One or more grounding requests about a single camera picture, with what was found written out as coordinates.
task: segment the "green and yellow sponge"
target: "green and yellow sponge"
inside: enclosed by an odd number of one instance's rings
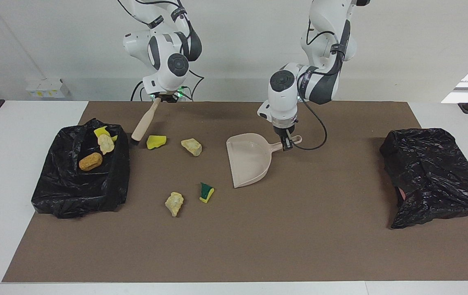
[[[199,198],[203,203],[208,203],[210,196],[214,193],[214,188],[205,183],[201,183],[201,197]]]

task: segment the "beige dustpan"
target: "beige dustpan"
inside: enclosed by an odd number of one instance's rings
[[[301,136],[294,136],[295,143],[301,143]],[[281,142],[269,144],[267,140],[255,133],[233,136],[226,141],[226,150],[232,170],[234,188],[255,183],[265,177],[272,153],[282,150]]]

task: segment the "white robotic arm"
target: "white robotic arm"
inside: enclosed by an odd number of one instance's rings
[[[201,41],[180,0],[130,2],[130,15],[148,29],[125,35],[123,46],[146,65],[148,75],[142,81],[147,94],[171,101],[187,78],[189,61],[199,58]]]
[[[274,73],[268,85],[268,100],[258,110],[259,116],[273,124],[285,151],[294,146],[290,134],[298,122],[298,97],[324,104],[335,96],[343,62],[350,60],[357,48],[350,36],[350,17],[355,6],[365,6],[369,2],[313,0],[309,28],[301,37],[301,47],[310,65],[289,63]]]

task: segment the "white table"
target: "white table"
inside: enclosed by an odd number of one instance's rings
[[[87,102],[7,101],[0,109],[0,294],[468,294],[468,282],[283,282],[183,284],[2,284],[32,218],[29,201],[53,138],[76,125]],[[468,115],[456,105],[410,103],[422,127],[452,133],[468,159]]]

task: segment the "black garbage bag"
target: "black garbage bag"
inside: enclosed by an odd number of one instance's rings
[[[103,164],[84,172],[79,161],[99,152],[94,130],[107,127],[118,136],[115,149],[103,156]],[[85,125],[59,131],[37,182],[32,205],[38,213],[58,218],[81,217],[93,211],[113,211],[127,200],[130,158],[127,134],[120,125],[92,119]]]
[[[468,216],[468,161],[447,131],[391,131],[380,152],[398,197],[391,228]]]

